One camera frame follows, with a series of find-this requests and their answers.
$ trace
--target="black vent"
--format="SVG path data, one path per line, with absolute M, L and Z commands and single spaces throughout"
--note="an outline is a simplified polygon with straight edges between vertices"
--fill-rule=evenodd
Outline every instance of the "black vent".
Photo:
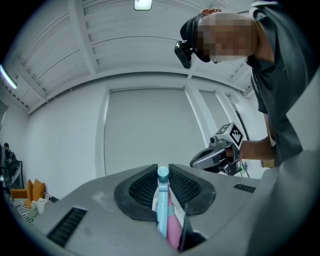
M 253 186 L 247 186 L 247 185 L 243 185 L 243 184 L 239 184 L 239 183 L 237 185 L 235 185 L 234 188 L 238 189 L 238 190 L 246 191 L 249 193 L 253 193 L 256 190 L 256 188 Z
M 170 166 L 169 172 L 170 188 L 172 189 L 172 192 L 174 193 L 182 209 L 185 209 L 185 204 L 200 194 L 201 187 L 197 182 L 182 175 Z
M 87 210 L 73 207 L 47 237 L 64 247 L 86 213 Z
M 158 166 L 132 183 L 129 194 L 137 203 L 152 209 L 155 191 L 158 187 Z

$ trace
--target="ceiling fluorescent light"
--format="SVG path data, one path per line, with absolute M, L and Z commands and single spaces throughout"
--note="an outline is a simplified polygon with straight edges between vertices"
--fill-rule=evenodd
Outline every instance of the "ceiling fluorescent light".
M 134 9 L 137 11 L 149 11 L 152 0 L 134 0 Z
M 0 72 L 5 78 L 5 80 L 9 83 L 9 85 L 11 85 L 14 89 L 16 89 L 17 88 L 16 83 L 10 78 L 10 76 L 7 74 L 7 72 L 4 70 L 1 64 L 0 64 Z

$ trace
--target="hand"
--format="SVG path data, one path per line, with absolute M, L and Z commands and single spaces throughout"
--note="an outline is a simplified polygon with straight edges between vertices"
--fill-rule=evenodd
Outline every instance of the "hand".
M 210 14 L 213 14 L 213 13 L 220 13 L 220 12 L 222 12 L 222 10 L 219 9 L 219 8 L 211 8 L 211 9 L 204 9 L 204 10 L 202 10 L 201 13 L 203 15 L 210 15 Z
M 239 158 L 236 162 L 239 162 L 240 160 L 242 160 L 242 158 L 243 158 L 242 152 L 243 152 L 242 150 L 239 151 Z M 232 149 L 227 148 L 227 150 L 225 151 L 225 155 L 228 159 L 231 160 L 231 162 L 234 160 Z

